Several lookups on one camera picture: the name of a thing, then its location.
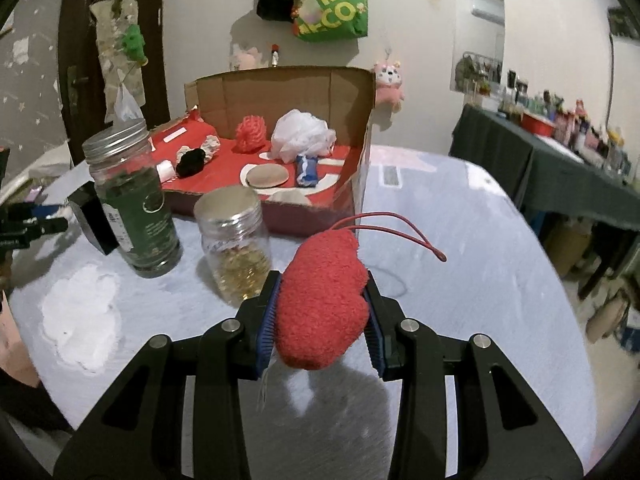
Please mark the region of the red plush heart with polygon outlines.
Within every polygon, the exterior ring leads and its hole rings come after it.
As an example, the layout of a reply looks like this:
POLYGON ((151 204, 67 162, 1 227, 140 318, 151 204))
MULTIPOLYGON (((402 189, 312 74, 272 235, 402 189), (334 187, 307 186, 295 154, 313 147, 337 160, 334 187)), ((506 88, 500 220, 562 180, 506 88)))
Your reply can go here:
MULTIPOLYGON (((370 272, 359 258, 359 231, 397 236, 425 248, 441 262, 447 260, 411 221, 390 211, 354 214, 309 237, 281 278, 274 343, 287 366, 323 370, 364 337, 369 307, 363 289, 370 272)), ((386 369, 381 378, 391 382, 402 377, 404 350, 397 327, 405 313, 396 300, 382 299, 378 316, 384 330, 386 369)))

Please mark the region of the round beige powder puff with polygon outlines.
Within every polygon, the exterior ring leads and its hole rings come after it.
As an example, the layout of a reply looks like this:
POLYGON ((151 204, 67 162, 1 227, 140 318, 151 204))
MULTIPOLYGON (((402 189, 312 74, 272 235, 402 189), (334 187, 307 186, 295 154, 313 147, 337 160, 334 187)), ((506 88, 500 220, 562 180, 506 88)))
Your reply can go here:
POLYGON ((246 174, 252 188, 277 188, 288 180, 288 170, 277 164, 256 165, 246 174))

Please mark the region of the black fuzzy scrunchie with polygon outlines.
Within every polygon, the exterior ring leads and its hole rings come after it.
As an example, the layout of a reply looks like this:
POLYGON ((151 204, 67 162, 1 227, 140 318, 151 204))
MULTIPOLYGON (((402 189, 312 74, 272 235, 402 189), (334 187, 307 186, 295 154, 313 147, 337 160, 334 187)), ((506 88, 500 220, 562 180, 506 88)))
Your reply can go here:
POLYGON ((205 166, 206 153, 201 148, 184 152, 176 165, 176 175, 180 179, 199 174, 205 166))

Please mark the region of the white mesh pouch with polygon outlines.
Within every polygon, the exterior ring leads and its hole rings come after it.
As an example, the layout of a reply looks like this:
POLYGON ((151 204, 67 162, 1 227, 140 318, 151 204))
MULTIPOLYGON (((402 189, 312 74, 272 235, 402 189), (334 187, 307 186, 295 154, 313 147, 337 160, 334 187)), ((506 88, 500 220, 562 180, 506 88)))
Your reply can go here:
POLYGON ((285 188, 269 196, 268 202, 279 204, 293 204, 299 206, 310 206, 311 201, 306 194, 298 188, 285 188))

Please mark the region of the black rectangular box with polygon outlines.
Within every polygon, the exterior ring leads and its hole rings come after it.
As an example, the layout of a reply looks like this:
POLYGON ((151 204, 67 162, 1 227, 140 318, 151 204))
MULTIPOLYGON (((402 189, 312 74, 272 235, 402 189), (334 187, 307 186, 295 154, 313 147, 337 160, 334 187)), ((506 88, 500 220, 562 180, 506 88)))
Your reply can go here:
POLYGON ((107 221, 94 183, 87 181, 70 194, 67 201, 89 243, 103 255, 114 252, 118 241, 107 221))

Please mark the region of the green tea glass jar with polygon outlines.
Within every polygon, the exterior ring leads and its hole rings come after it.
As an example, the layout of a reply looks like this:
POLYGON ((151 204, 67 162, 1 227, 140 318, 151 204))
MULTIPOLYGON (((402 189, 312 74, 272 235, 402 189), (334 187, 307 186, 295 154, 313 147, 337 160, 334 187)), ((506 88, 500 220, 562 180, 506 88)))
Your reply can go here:
POLYGON ((169 272, 182 249, 145 121, 115 122, 85 140, 82 150, 122 258, 142 278, 169 272))

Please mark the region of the clear jar with gold capsules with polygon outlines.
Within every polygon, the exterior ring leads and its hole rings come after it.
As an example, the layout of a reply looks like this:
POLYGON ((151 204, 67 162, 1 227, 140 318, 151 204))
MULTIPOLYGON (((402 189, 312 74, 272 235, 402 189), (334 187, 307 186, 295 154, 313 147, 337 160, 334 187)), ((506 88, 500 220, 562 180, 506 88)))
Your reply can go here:
POLYGON ((217 188, 194 205, 205 259, 232 306, 257 296, 271 270, 269 233, 258 194, 240 184, 217 188))

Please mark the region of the dark wooden door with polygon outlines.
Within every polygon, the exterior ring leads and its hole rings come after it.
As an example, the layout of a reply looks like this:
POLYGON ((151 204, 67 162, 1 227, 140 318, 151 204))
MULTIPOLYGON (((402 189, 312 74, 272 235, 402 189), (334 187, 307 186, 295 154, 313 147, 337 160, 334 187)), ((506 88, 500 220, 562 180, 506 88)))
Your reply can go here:
POLYGON ((115 120, 124 84, 152 129, 169 120, 163 52, 163 0, 62 0, 58 24, 58 84, 68 149, 74 164, 82 144, 115 120), (130 61, 122 36, 138 24, 145 66, 130 61))

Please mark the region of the plastic bag on door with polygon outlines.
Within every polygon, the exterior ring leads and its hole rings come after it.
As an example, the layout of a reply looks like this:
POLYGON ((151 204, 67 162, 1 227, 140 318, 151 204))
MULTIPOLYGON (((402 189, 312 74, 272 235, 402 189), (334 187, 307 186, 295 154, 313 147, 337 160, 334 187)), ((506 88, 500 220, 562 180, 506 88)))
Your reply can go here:
POLYGON ((130 122, 130 120, 142 120, 142 110, 124 84, 117 88, 114 103, 115 122, 130 122))

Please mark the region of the blue white tube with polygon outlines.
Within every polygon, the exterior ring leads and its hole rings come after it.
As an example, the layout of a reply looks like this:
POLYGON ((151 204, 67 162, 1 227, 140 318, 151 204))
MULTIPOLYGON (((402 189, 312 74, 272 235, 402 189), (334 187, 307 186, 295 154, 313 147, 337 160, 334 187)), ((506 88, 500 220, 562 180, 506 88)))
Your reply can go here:
POLYGON ((319 182, 318 157, 298 155, 295 159, 295 183, 299 188, 315 188, 319 182))

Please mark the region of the red lined cardboard box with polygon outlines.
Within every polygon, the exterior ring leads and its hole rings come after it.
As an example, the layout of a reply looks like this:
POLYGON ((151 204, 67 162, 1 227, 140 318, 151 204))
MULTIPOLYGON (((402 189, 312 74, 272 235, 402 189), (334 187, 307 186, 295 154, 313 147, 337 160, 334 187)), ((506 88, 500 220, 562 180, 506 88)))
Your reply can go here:
POLYGON ((362 208, 370 152, 374 77, 355 67, 288 66, 203 77, 184 87, 186 114, 152 132, 156 162, 217 138, 192 177, 163 184, 174 214, 190 216, 217 188, 250 185, 273 164, 280 184, 257 192, 270 232, 306 237, 362 208))

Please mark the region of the beige scrunchie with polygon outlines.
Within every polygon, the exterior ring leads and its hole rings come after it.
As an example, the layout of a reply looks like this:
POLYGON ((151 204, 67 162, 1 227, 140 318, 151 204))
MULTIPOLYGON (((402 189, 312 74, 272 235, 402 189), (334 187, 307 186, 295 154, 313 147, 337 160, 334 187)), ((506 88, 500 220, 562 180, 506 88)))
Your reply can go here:
POLYGON ((198 157, 203 159, 203 162, 208 164, 220 150, 220 147, 221 143, 218 136, 210 134, 205 137, 205 140, 198 148, 191 148, 187 145, 183 145, 179 148, 176 153, 176 162, 181 162, 181 159, 186 154, 197 154, 198 157))

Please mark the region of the green plush on door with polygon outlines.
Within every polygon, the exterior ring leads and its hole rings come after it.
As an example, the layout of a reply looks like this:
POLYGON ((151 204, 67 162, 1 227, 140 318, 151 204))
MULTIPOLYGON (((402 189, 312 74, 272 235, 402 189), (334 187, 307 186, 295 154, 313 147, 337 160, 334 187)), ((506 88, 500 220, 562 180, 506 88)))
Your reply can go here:
POLYGON ((126 57, 132 62, 145 66, 148 58, 144 53, 145 41, 138 24, 131 24, 122 36, 122 48, 126 57))

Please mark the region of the white mesh bath pouf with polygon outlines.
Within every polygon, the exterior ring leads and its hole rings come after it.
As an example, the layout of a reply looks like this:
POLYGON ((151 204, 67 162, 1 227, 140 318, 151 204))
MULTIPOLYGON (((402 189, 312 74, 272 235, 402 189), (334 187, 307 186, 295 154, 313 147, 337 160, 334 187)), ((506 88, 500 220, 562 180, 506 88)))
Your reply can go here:
POLYGON ((331 155, 336 143, 336 132, 323 119, 313 114, 290 110, 277 120, 270 142, 272 159, 294 162, 298 155, 331 155))

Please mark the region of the red knitted ball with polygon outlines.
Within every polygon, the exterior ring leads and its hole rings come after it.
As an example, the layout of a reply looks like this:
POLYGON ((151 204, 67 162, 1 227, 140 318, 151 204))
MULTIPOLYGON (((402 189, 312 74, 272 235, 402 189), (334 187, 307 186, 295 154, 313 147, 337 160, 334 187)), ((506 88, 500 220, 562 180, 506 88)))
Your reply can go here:
POLYGON ((235 128, 235 147, 240 153, 253 153, 266 144, 267 127, 262 116, 245 116, 235 128))

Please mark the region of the table with dark green cloth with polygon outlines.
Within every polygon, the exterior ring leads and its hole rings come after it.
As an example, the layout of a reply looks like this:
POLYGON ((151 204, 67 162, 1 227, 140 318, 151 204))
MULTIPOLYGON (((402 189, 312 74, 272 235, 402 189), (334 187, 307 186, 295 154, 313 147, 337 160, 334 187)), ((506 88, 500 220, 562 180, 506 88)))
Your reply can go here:
POLYGON ((463 107, 449 155, 483 167, 518 208, 639 229, 638 192, 481 108, 463 107))

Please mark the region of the red basin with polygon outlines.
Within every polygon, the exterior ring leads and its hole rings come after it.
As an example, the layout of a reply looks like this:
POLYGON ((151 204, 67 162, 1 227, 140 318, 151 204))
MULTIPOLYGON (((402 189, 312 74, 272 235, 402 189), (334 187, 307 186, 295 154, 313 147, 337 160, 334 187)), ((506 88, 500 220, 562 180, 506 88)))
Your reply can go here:
POLYGON ((555 123, 550 122, 544 116, 524 112, 521 119, 521 127, 536 136, 551 138, 555 132, 555 123))

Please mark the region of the green MECO tote bag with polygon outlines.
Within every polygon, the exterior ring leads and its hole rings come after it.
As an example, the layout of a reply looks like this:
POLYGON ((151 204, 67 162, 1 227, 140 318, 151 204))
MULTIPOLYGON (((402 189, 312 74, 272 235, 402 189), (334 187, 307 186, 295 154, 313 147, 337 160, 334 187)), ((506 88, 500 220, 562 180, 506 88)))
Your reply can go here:
POLYGON ((368 36, 368 0, 302 0, 294 8, 294 35, 307 42, 368 36))

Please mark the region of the pink plush right wall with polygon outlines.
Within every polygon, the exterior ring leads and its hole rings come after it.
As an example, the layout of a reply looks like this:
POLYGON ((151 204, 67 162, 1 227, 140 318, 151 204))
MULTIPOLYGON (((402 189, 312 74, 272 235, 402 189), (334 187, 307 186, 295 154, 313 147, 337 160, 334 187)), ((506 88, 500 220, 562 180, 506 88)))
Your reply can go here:
POLYGON ((387 105, 393 113, 401 110, 405 95, 402 90, 402 73, 399 62, 376 63, 372 73, 375 82, 375 105, 387 105))

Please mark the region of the pink plush wall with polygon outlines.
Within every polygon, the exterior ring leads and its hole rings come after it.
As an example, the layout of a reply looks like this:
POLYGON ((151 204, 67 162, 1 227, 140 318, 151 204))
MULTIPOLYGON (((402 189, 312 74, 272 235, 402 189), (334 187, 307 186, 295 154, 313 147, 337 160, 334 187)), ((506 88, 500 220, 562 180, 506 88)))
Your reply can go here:
POLYGON ((387 105, 393 113, 401 110, 405 95, 402 90, 402 73, 399 62, 376 63, 372 73, 375 82, 375 105, 387 105))
POLYGON ((230 70, 232 70, 232 72, 238 72, 239 70, 256 70, 256 68, 264 67, 265 64, 262 62, 262 54, 257 48, 251 47, 243 49, 238 44, 232 46, 230 56, 230 70))

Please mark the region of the pink plush left wall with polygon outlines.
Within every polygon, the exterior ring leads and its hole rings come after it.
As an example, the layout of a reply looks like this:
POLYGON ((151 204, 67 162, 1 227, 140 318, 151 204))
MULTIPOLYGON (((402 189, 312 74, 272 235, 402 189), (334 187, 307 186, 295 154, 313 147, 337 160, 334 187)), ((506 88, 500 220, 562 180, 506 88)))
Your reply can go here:
POLYGON ((232 72, 238 72, 239 70, 256 70, 256 68, 264 67, 265 64, 262 62, 262 54, 257 48, 251 47, 243 49, 238 44, 232 46, 230 56, 230 70, 232 70, 232 72))

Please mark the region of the wall mirror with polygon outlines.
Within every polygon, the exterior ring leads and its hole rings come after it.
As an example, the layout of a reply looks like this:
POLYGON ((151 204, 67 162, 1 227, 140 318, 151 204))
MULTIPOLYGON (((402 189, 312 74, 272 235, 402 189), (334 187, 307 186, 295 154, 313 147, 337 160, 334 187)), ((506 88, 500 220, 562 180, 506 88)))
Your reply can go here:
POLYGON ((452 90, 467 92, 472 81, 501 81, 504 36, 504 0, 456 0, 452 90))

